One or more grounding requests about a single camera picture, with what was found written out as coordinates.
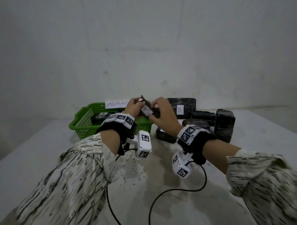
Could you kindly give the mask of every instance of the hand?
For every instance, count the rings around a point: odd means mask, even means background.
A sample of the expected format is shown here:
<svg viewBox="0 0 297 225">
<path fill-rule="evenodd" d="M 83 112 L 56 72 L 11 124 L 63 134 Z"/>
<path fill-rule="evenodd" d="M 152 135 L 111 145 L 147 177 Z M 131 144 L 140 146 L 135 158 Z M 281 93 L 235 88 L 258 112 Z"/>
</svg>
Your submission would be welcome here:
<svg viewBox="0 0 297 225">
<path fill-rule="evenodd" d="M 134 104 L 134 102 L 138 99 L 140 99 L 140 97 L 130 99 L 126 106 L 126 109 L 123 112 L 125 114 L 130 114 L 134 117 L 135 120 L 137 119 L 140 109 L 146 104 L 145 102 L 138 102 L 137 104 Z"/>
<path fill-rule="evenodd" d="M 154 108 L 156 104 L 159 106 L 161 116 L 157 119 L 153 115 L 150 115 L 149 120 L 161 127 L 167 134 L 177 137 L 183 126 L 179 124 L 168 99 L 161 97 L 154 100 L 151 103 L 152 108 Z"/>
</svg>

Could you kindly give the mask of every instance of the left hand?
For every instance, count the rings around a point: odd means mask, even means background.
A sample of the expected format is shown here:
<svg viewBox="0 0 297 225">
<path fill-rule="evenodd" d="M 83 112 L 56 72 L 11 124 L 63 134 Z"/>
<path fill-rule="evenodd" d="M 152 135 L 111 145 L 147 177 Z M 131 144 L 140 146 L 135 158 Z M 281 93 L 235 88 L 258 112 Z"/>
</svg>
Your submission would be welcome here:
<svg viewBox="0 0 297 225">
<path fill-rule="evenodd" d="M 138 99 L 140 99 L 140 97 L 130 99 L 126 106 L 126 109 L 123 112 L 125 114 L 130 114 L 134 117 L 135 120 L 137 119 L 140 109 L 146 104 L 145 102 L 139 102 L 137 104 L 134 104 L 134 102 Z"/>
</svg>

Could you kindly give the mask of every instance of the green plastic basket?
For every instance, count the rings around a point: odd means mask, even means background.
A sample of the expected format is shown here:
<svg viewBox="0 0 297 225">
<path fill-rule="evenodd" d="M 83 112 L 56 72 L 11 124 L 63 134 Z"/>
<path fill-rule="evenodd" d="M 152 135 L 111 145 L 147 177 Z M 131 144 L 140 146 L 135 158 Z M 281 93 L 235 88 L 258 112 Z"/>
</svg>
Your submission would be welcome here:
<svg viewBox="0 0 297 225">
<path fill-rule="evenodd" d="M 117 110 L 124 110 L 124 108 L 117 109 L 106 109 L 104 102 L 97 102 L 89 104 L 87 107 L 82 107 L 76 114 L 74 120 L 69 124 L 69 128 L 74 130 L 79 138 L 82 140 L 86 137 L 89 137 L 95 134 L 96 130 L 100 125 L 92 125 L 91 116 L 95 113 L 104 113 L 104 112 L 115 112 Z M 151 125 L 153 124 L 149 120 L 141 117 L 136 120 L 137 129 L 151 132 Z"/>
</svg>

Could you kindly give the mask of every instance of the striped sleeve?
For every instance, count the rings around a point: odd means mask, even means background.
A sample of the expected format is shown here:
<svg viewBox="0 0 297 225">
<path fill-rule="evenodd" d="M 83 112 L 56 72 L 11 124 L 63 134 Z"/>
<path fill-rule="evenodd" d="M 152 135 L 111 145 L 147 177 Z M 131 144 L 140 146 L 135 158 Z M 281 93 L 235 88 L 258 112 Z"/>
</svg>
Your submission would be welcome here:
<svg viewBox="0 0 297 225">
<path fill-rule="evenodd" d="M 111 182 L 114 162 L 100 134 L 76 143 L 17 207 L 18 224 L 91 224 Z"/>
<path fill-rule="evenodd" d="M 258 225 L 297 224 L 297 172 L 282 156 L 242 149 L 227 160 L 231 193 Z"/>
</svg>

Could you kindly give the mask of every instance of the table surface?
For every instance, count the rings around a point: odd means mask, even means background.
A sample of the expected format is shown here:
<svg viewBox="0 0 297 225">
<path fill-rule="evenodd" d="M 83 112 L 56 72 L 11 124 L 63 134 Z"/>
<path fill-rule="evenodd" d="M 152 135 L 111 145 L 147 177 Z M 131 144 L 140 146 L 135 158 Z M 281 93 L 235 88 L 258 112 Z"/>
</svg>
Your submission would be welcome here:
<svg viewBox="0 0 297 225">
<path fill-rule="evenodd" d="M 231 144 L 282 154 L 297 169 L 297 134 L 248 110 L 234 110 L 233 113 L 236 122 Z M 60 153 L 79 140 L 74 131 L 69 130 L 70 122 L 70 119 L 50 122 L 0 161 L 0 220 L 56 166 Z M 122 225 L 148 224 L 149 208 L 164 190 L 199 189 L 203 185 L 204 175 L 198 165 L 193 165 L 192 174 L 185 180 L 173 173 L 171 158 L 176 150 L 170 146 L 153 138 L 153 152 L 146 159 L 136 159 L 133 152 L 127 152 L 117 161 L 117 180 L 108 190 L 112 209 Z M 209 162 L 204 168 L 208 179 L 205 189 L 164 194 L 153 207 L 152 224 L 256 224 L 242 199 L 230 194 L 225 175 Z M 107 205 L 95 224 L 116 224 Z"/>
</svg>

